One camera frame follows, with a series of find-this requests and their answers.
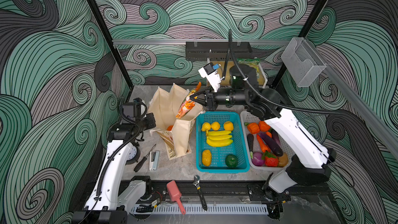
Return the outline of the orange Fox's candy bag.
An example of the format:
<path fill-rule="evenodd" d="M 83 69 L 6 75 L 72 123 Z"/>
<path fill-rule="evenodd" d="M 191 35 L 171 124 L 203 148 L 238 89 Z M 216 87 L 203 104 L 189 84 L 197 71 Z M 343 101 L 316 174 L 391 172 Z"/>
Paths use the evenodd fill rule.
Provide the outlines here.
<path fill-rule="evenodd" d="M 182 104 L 177 112 L 177 115 L 176 115 L 177 119 L 181 119 L 195 107 L 195 102 L 190 99 L 190 96 L 197 93 L 201 89 L 201 86 L 202 86 L 202 83 L 199 82 L 198 85 L 194 89 L 192 89 L 188 93 L 188 95 L 185 97 L 184 101 L 182 102 Z"/>

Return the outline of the cream floral grocery bag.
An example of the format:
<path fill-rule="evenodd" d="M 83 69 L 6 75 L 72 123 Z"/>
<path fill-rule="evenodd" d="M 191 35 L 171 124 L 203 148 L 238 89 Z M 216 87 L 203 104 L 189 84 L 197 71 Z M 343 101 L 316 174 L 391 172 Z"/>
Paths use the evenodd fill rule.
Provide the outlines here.
<path fill-rule="evenodd" d="M 154 114 L 156 123 L 156 127 L 150 133 L 157 133 L 163 140 L 169 160 L 192 153 L 189 138 L 196 118 L 204 113 L 202 105 L 197 103 L 184 117 L 176 118 L 177 112 L 188 93 L 188 89 L 175 84 L 169 91 L 158 87 L 149 102 L 148 112 Z M 168 131 L 167 128 L 170 125 L 173 125 L 173 128 Z"/>

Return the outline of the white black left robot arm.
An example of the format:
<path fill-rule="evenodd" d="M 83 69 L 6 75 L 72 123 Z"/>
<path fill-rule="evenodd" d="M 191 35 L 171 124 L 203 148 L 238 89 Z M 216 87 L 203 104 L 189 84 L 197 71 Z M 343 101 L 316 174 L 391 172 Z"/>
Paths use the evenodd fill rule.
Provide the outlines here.
<path fill-rule="evenodd" d="M 120 105 L 119 114 L 123 123 L 108 132 L 106 156 L 95 187 L 83 210 L 73 214 L 74 224 L 125 224 L 129 211 L 147 192 L 144 179 L 131 181 L 123 192 L 119 188 L 126 164 L 140 158 L 143 132 L 156 126 L 154 115 L 140 98 Z"/>

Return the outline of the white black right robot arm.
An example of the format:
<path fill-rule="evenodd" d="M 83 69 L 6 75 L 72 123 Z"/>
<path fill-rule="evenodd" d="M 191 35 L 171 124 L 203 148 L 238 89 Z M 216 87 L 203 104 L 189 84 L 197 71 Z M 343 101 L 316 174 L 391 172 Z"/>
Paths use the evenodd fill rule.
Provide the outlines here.
<path fill-rule="evenodd" d="M 190 96 L 190 99 L 203 105 L 209 111 L 215 111 L 219 105 L 242 105 L 251 114 L 270 125 L 294 151 L 290 165 L 276 174 L 271 174 L 263 185 L 262 192 L 267 206 L 280 206 L 284 201 L 289 201 L 291 198 L 287 190 L 292 186 L 312 186 L 327 182 L 337 153 L 334 149 L 321 145 L 293 113 L 330 115 L 332 111 L 288 106 L 276 90 L 255 86 L 255 78 L 238 63 L 231 30 L 228 37 L 227 58 L 231 58 L 234 62 L 234 68 L 238 71 L 238 80 L 244 85 L 239 89 L 236 87 L 217 90 L 206 88 Z"/>

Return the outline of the black alarm clock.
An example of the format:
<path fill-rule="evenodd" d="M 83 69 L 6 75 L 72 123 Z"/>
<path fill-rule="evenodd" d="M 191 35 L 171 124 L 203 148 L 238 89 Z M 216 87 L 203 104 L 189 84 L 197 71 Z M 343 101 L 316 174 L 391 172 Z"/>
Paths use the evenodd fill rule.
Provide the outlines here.
<path fill-rule="evenodd" d="M 130 149 L 129 154 L 127 156 L 126 165 L 137 163 L 140 156 L 141 156 L 141 151 L 140 151 L 139 147 L 137 145 L 133 144 L 132 148 Z"/>

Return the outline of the small yellow lemon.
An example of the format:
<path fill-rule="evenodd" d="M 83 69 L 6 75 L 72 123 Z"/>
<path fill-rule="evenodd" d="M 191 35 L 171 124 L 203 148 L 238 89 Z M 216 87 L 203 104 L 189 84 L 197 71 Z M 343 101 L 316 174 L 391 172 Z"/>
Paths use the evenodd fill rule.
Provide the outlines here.
<path fill-rule="evenodd" d="M 211 130 L 211 124 L 208 122 L 204 122 L 201 127 L 202 132 L 207 132 Z"/>

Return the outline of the yellow orange round fruit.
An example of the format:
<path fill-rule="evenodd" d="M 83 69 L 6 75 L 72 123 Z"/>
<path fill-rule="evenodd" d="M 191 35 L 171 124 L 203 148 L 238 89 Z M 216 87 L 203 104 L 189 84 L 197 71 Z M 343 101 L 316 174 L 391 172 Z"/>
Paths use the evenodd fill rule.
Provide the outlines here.
<path fill-rule="evenodd" d="M 231 121 L 227 121 L 223 124 L 223 128 L 226 131 L 233 131 L 234 130 L 234 125 Z"/>

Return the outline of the yellow banana bunch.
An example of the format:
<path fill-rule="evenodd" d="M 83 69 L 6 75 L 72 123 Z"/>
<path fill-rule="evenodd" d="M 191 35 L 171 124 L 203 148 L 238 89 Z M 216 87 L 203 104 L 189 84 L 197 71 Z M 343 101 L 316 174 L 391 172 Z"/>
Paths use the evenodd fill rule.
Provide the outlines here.
<path fill-rule="evenodd" d="M 231 131 L 209 131 L 206 143 L 211 147 L 225 147 L 233 143 Z"/>

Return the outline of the white plastic basket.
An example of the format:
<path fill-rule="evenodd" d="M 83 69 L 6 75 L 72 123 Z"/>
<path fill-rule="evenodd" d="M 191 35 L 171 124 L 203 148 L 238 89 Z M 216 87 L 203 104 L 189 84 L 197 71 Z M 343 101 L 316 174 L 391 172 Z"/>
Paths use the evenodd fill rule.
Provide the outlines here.
<path fill-rule="evenodd" d="M 248 111 L 240 113 L 240 120 L 250 166 L 270 172 L 287 168 L 295 152 L 282 136 Z"/>

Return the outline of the teal plastic basket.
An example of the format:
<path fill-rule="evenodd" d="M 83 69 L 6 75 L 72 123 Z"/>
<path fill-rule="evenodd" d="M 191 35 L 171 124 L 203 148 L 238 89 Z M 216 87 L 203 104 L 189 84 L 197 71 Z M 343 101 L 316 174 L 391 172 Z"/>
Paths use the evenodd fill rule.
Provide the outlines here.
<path fill-rule="evenodd" d="M 230 136 L 233 141 L 228 146 L 212 147 L 206 142 L 206 132 L 202 131 L 203 123 L 212 124 L 218 122 L 221 131 L 224 130 L 223 124 L 225 122 L 232 122 L 234 130 L 231 131 Z M 197 117 L 196 123 L 196 165 L 200 172 L 218 173 L 218 174 L 232 174 L 245 173 L 249 171 L 249 158 L 247 155 L 248 148 L 244 133 L 241 127 L 239 115 L 235 112 L 206 112 Z M 202 163 L 203 151 L 209 150 L 211 154 L 211 164 L 205 166 Z M 228 155 L 234 155 L 237 158 L 237 166 L 232 168 L 226 164 Z"/>

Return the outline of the white wooden two-tier shelf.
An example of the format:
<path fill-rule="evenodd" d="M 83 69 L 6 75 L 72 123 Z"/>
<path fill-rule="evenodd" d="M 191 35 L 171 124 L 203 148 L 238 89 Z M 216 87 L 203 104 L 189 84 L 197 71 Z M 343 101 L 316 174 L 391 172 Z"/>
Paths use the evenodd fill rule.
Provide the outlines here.
<path fill-rule="evenodd" d="M 230 58 L 228 61 L 226 59 L 222 61 L 217 61 L 215 59 L 207 59 L 206 63 L 219 64 L 220 67 L 217 69 L 218 74 L 221 77 L 221 87 L 227 86 L 235 86 L 237 88 L 246 87 L 246 83 L 243 81 L 243 77 L 239 72 L 239 69 L 235 66 L 234 61 Z M 260 88 L 266 88 L 266 84 L 268 82 L 268 77 L 265 74 L 261 63 L 259 64 L 260 71 L 257 73 L 256 70 L 252 67 L 249 67 L 245 64 L 239 64 L 238 66 L 242 70 L 243 74 L 248 78 L 248 81 L 253 86 L 259 86 Z"/>

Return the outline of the yellow toy potato fruit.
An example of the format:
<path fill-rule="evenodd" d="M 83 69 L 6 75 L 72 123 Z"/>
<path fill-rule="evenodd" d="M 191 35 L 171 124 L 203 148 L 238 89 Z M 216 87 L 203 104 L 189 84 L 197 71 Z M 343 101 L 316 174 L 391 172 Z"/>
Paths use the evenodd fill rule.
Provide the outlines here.
<path fill-rule="evenodd" d="M 206 167 L 209 167 L 212 162 L 212 155 L 209 149 L 206 149 L 202 152 L 202 164 Z"/>

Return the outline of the green toy avocado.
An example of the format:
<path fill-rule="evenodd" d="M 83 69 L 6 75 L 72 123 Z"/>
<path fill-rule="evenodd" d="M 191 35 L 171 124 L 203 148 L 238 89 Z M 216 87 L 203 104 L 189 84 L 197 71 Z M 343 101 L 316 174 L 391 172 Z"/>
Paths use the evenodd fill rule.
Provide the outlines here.
<path fill-rule="evenodd" d="M 236 168 L 238 166 L 238 158 L 236 155 L 229 154 L 226 156 L 225 164 L 228 168 Z"/>

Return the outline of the black handled screwdriver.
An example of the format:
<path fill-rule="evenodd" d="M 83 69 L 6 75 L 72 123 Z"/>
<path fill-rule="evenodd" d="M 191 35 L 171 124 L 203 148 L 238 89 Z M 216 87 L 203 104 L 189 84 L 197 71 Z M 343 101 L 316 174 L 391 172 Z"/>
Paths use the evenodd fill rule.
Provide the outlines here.
<path fill-rule="evenodd" d="M 136 167 L 134 168 L 134 172 L 138 172 L 142 166 L 144 165 L 144 163 L 147 161 L 149 155 L 152 153 L 152 151 L 154 150 L 154 148 L 156 147 L 156 144 L 150 149 L 150 151 L 143 157 L 143 159 L 136 165 Z"/>

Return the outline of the black wall shelf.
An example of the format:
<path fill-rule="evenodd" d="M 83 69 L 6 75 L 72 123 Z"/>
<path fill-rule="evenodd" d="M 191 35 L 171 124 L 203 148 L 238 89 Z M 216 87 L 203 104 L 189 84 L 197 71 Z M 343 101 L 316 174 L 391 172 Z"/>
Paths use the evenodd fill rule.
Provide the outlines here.
<path fill-rule="evenodd" d="M 238 58 L 252 57 L 249 42 L 233 42 L 232 47 Z M 222 61 L 227 57 L 229 44 L 227 41 L 190 41 L 186 42 L 185 51 L 188 61 L 206 61 L 208 58 Z"/>

